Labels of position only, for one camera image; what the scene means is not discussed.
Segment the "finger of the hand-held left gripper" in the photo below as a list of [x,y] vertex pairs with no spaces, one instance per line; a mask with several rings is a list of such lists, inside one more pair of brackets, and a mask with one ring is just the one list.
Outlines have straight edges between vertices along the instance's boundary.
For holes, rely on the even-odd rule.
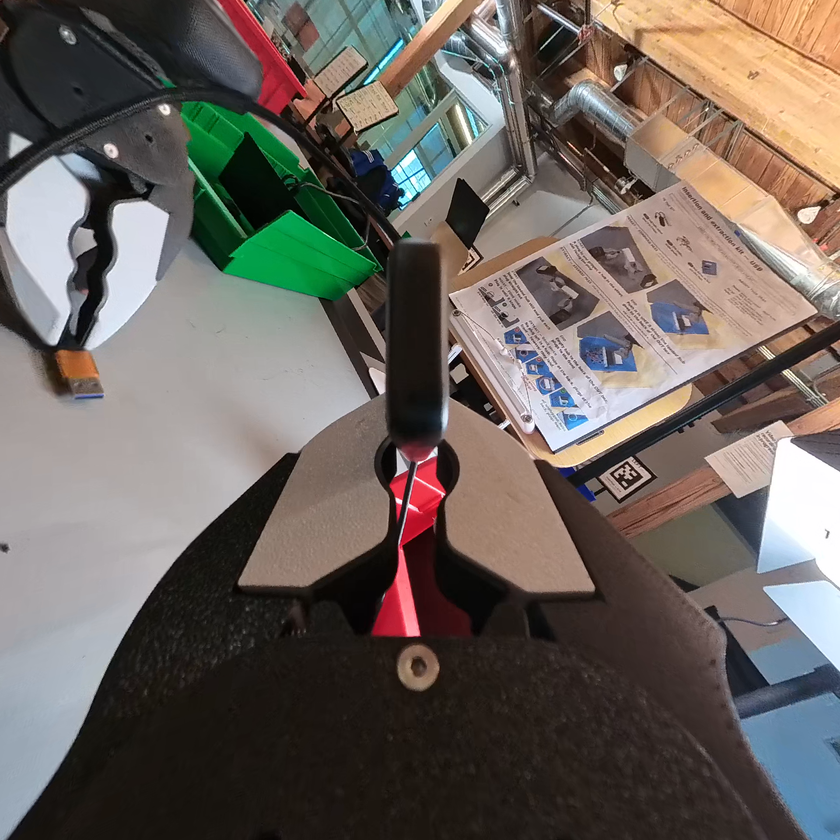
[[51,157],[5,194],[3,278],[17,311],[49,347],[99,345],[99,247],[89,226],[95,164]]
[[114,202],[99,214],[81,305],[84,350],[109,340],[154,290],[168,224],[169,214],[141,197]]

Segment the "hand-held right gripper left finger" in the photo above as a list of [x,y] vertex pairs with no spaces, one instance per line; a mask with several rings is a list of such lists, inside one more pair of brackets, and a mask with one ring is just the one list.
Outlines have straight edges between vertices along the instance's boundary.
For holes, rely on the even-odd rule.
[[385,541],[392,499],[375,460],[386,437],[380,395],[303,447],[238,579],[242,591],[315,595]]

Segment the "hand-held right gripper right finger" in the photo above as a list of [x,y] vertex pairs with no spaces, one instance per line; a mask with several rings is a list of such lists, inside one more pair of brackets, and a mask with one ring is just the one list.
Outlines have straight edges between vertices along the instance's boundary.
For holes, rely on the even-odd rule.
[[445,548],[518,595],[589,597],[595,585],[535,460],[504,430],[458,403],[444,440],[455,483],[437,516]]

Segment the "red plastic bin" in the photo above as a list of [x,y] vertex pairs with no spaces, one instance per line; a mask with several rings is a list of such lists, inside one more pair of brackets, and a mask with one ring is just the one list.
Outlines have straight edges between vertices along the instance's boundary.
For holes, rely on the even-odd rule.
[[384,595],[371,634],[374,637],[469,637],[467,614],[448,601],[435,576],[434,525],[445,490],[435,456],[416,472],[406,524],[398,550],[394,582]]

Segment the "green plastic bin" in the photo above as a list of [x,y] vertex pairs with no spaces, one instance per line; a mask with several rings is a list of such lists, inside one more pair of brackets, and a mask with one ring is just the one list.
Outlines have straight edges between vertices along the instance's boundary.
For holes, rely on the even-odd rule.
[[[204,102],[182,106],[194,174],[192,236],[223,272],[334,301],[381,270],[333,195],[298,155],[250,115]],[[254,232],[218,177],[249,133],[309,216],[288,212]]]

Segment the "black usb hub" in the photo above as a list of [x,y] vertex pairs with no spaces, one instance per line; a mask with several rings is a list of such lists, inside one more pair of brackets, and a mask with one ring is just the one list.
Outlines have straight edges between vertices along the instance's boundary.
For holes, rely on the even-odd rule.
[[418,465],[448,425],[447,300],[439,247],[401,238],[386,265],[385,414],[389,438],[409,461],[396,525],[400,544]]

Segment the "small marker tag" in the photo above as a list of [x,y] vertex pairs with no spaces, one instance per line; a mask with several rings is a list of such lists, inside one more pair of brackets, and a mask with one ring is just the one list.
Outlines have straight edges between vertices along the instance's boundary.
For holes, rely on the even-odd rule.
[[630,456],[601,473],[597,480],[619,505],[654,483],[657,476],[636,456]]

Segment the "black bin divider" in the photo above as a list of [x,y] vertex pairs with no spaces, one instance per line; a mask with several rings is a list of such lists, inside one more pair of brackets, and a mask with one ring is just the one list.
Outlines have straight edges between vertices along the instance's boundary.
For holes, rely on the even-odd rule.
[[243,135],[218,182],[254,232],[288,212],[310,220],[249,133]]

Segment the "wooden poster board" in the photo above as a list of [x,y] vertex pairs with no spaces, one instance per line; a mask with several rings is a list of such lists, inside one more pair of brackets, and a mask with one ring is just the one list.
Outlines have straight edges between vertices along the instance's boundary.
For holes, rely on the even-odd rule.
[[[542,250],[558,243],[557,238],[542,236],[533,238],[524,244],[512,248],[492,259],[484,259],[481,263],[463,274],[456,274],[455,267],[458,257],[457,246],[453,238],[440,243],[442,265],[444,272],[444,288],[447,293],[468,288],[477,282],[498,273],[501,269],[518,259],[530,258]],[[488,377],[472,349],[464,346],[461,358],[467,372],[476,380],[484,394],[486,403],[493,406],[496,413],[509,421],[508,432],[516,438],[528,451],[533,459],[544,460],[553,467],[578,467],[588,461],[609,452],[632,437],[663,423],[675,415],[679,409],[689,403],[692,385],[684,385],[678,390],[661,396],[654,402],[638,408],[635,412],[600,430],[593,437],[580,441],[558,454],[553,453],[547,446],[539,431],[531,434],[522,432],[518,421],[520,412],[511,412],[496,388],[497,380]]]

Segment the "red slatted crate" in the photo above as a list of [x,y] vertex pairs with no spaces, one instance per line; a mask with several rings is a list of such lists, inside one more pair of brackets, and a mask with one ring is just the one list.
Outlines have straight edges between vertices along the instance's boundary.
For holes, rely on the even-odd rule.
[[239,35],[259,59],[263,82],[258,104],[274,114],[282,112],[295,98],[306,96],[303,83],[290,68],[257,17],[243,1],[220,1]]

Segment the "small paper note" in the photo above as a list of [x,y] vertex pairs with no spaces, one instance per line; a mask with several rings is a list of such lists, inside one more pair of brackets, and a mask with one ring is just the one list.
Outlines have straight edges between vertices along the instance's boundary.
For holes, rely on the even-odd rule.
[[794,433],[782,421],[727,445],[705,457],[709,467],[736,498],[770,485],[778,443]]

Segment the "black metal pole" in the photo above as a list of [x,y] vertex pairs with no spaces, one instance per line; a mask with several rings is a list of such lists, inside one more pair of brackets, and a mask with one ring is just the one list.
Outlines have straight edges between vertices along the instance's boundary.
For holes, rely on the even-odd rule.
[[742,396],[758,385],[764,384],[771,377],[792,369],[796,364],[804,362],[820,351],[827,350],[831,344],[838,340],[839,323],[833,322],[829,327],[820,332],[815,332],[808,339],[799,342],[781,354],[765,360],[710,395],[680,409],[661,423],[630,437],[610,449],[605,455],[576,470],[568,477],[568,481],[573,487],[582,487],[588,481],[606,473],[609,468],[616,466],[624,459],[636,456],[668,436],[676,434],[681,428],[687,427],[706,415],[717,411],[723,404]]

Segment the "instruction poster sheet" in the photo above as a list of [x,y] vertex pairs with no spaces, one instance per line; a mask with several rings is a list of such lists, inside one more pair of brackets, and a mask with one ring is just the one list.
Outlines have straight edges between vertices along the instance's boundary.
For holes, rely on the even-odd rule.
[[816,315],[686,181],[449,298],[553,454]]

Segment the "text board on stand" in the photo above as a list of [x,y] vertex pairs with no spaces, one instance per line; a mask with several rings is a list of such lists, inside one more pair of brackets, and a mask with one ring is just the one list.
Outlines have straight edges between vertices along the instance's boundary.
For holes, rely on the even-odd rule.
[[393,119],[400,111],[380,79],[337,97],[334,105],[356,134]]
[[345,46],[313,78],[326,99],[339,95],[368,69],[367,59],[352,45]]

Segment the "white box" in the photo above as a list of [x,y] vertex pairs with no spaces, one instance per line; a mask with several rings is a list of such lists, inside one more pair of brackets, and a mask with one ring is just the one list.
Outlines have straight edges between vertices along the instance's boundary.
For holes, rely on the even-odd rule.
[[777,446],[758,573],[814,563],[820,578],[764,587],[765,594],[839,667],[839,432]]

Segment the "black flat panel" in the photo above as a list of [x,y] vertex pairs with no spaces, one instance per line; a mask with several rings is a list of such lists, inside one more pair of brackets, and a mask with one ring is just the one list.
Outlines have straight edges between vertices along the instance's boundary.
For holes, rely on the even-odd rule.
[[488,205],[467,181],[456,178],[445,222],[467,249],[473,248],[489,211]]

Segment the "wooden post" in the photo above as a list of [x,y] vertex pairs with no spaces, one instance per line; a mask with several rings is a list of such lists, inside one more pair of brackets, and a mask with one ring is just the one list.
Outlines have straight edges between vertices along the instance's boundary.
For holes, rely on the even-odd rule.
[[439,2],[416,36],[382,72],[379,81],[388,95],[396,99],[457,32],[468,33],[474,23],[487,23],[497,4],[491,1]]

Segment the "silver duct pipes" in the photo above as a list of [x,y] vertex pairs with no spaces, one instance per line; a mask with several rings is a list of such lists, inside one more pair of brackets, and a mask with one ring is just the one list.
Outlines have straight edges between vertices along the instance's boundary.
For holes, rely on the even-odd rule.
[[516,50],[520,12],[519,2],[479,2],[444,46],[444,52],[451,56],[482,63],[499,92],[512,164],[481,197],[491,214],[512,203],[537,177],[538,161],[527,101],[533,102],[537,114],[552,130],[575,117],[583,117],[621,145],[644,121],[597,80],[576,82],[557,101],[547,98],[538,87],[527,92]]

